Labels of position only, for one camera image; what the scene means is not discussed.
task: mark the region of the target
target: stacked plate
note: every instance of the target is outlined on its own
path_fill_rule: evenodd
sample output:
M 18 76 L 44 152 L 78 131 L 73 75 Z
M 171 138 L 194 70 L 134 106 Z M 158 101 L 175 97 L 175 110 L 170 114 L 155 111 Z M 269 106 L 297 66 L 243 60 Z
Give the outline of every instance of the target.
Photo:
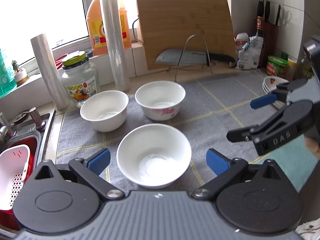
M 279 78 L 279 77 L 274 77 L 274 76 L 268 76 L 265 77 L 263 83 L 262 83 L 262 88 L 263 91 L 268 94 L 270 93 L 272 90 L 275 90 L 277 87 L 277 85 L 282 84 L 282 83 L 287 83 L 289 82 L 286 79 L 283 78 Z M 273 106 L 275 106 L 276 108 L 280 109 L 281 107 L 283 107 L 285 104 L 283 102 L 280 101 L 276 101 L 275 103 L 273 103 Z

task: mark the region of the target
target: white plastic basket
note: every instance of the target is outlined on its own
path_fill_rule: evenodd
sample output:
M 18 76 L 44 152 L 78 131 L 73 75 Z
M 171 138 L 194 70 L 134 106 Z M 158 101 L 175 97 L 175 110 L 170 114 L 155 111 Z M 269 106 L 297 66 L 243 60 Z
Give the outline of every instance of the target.
M 0 210 L 12 209 L 28 173 L 30 149 L 27 145 L 11 147 L 0 154 Z

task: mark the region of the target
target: green bottle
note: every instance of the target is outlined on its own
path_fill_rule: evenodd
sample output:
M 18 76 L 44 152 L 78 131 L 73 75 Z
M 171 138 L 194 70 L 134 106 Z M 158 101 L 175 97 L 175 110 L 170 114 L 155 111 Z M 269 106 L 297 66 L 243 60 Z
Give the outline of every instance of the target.
M 17 86 L 14 80 L 14 70 L 11 65 L 6 66 L 0 50 L 0 98 Z

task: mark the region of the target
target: soy sauce bottle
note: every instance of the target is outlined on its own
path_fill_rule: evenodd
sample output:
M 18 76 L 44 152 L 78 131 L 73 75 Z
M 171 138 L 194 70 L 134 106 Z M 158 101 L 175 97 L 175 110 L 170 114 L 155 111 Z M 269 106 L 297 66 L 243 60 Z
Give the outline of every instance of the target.
M 257 36 L 263 38 L 263 44 L 262 49 L 260 53 L 260 59 L 258 62 L 258 67 L 261 67 L 262 60 L 263 60 L 263 54 L 264 54 L 264 48 L 265 48 L 265 39 L 263 35 L 263 15 L 264 15 L 264 1 L 260 0 L 258 4 L 258 10 L 257 10 Z

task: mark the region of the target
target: gray table mat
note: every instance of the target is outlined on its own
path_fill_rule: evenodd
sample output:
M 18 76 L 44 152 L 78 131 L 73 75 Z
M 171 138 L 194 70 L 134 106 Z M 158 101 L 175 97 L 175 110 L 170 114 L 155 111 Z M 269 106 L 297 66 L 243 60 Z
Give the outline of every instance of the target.
M 260 124 L 276 110 L 265 106 L 250 108 L 250 101 L 264 95 L 264 74 L 260 70 L 236 74 L 217 74 L 181 85 L 186 97 L 177 116 L 164 123 L 182 131 L 190 141 L 192 158 L 187 171 L 167 190 L 193 191 L 216 175 L 206 165 L 205 155 L 215 148 L 230 159 L 241 157 L 248 162 L 259 160 L 252 142 L 230 143 L 228 130 L 252 124 Z M 107 147 L 111 152 L 110 165 L 101 177 L 128 193 L 144 189 L 122 175 L 116 163 L 116 151 L 121 139 L 136 127 L 153 123 L 144 116 L 134 96 L 129 97 L 128 117 L 125 123 L 112 132 L 98 132 L 83 120 L 79 110 L 65 113 L 61 128 L 56 163 L 68 163 L 73 158 L 87 158 Z

